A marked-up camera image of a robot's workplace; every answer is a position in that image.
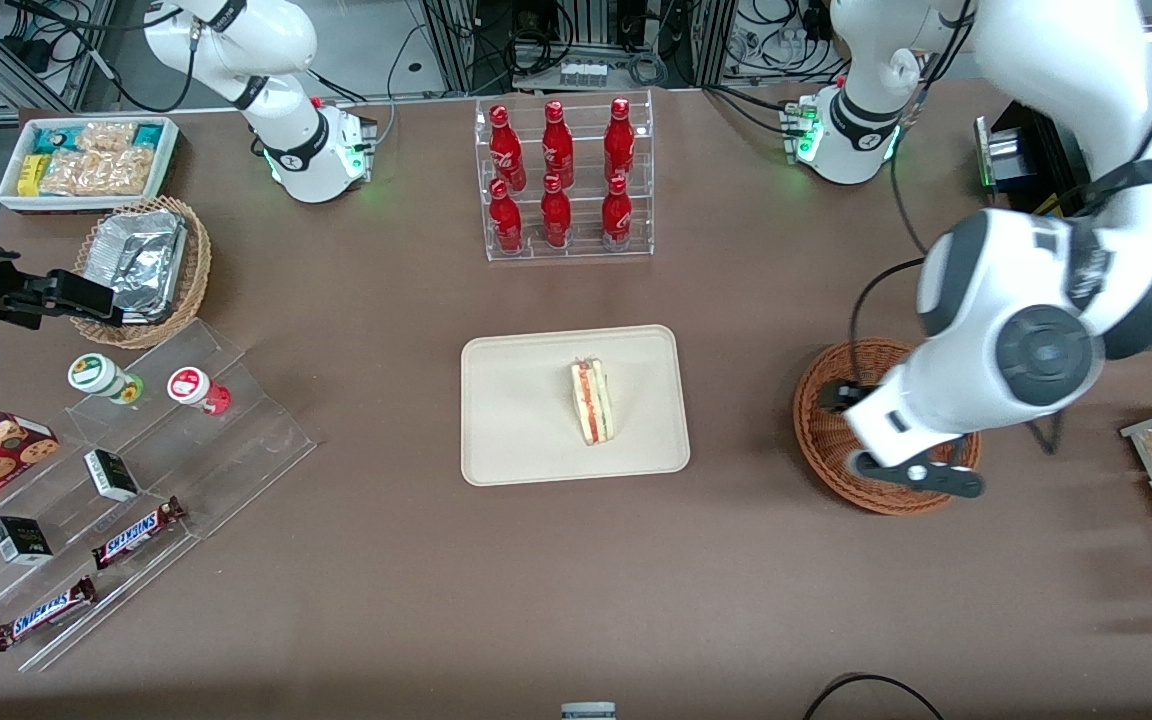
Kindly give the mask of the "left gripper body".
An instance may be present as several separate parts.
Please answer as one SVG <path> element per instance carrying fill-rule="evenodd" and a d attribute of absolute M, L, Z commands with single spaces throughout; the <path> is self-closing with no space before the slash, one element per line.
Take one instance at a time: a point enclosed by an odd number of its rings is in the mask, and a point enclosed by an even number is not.
<path fill-rule="evenodd" d="M 914 372 L 890 372 L 844 411 L 844 420 L 879 465 L 896 467 L 923 450 L 972 433 L 934 414 L 932 397 Z"/>

